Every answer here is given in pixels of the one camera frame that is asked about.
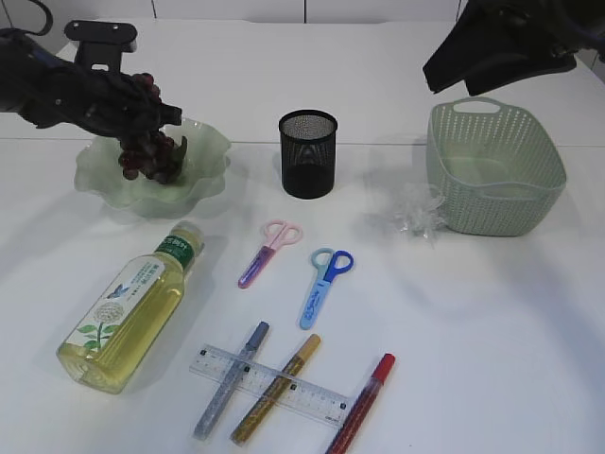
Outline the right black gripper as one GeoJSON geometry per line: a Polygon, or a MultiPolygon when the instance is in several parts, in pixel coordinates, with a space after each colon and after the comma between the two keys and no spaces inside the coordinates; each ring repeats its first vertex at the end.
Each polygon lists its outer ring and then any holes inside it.
{"type": "Polygon", "coordinates": [[[469,1],[423,74],[434,94],[462,81],[478,96],[569,72],[580,50],[604,57],[602,1],[469,1]]]}

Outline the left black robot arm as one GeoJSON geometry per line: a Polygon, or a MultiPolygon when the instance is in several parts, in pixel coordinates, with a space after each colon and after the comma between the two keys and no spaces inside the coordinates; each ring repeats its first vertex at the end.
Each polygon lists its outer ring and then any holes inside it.
{"type": "Polygon", "coordinates": [[[127,75],[122,56],[136,49],[137,30],[128,23],[72,20],[65,36],[78,46],[73,61],[43,48],[36,37],[54,25],[50,8],[38,30],[1,31],[1,110],[39,129],[66,123],[111,138],[145,135],[179,126],[182,109],[165,104],[149,74],[127,75]]]}

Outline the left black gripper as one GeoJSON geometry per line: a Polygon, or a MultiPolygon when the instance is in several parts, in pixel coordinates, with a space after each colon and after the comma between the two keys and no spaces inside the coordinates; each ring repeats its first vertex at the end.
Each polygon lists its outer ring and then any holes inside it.
{"type": "Polygon", "coordinates": [[[71,65],[50,70],[31,95],[18,115],[38,129],[67,123],[94,135],[125,138],[182,123],[182,109],[162,102],[149,73],[114,74],[71,65]]]}

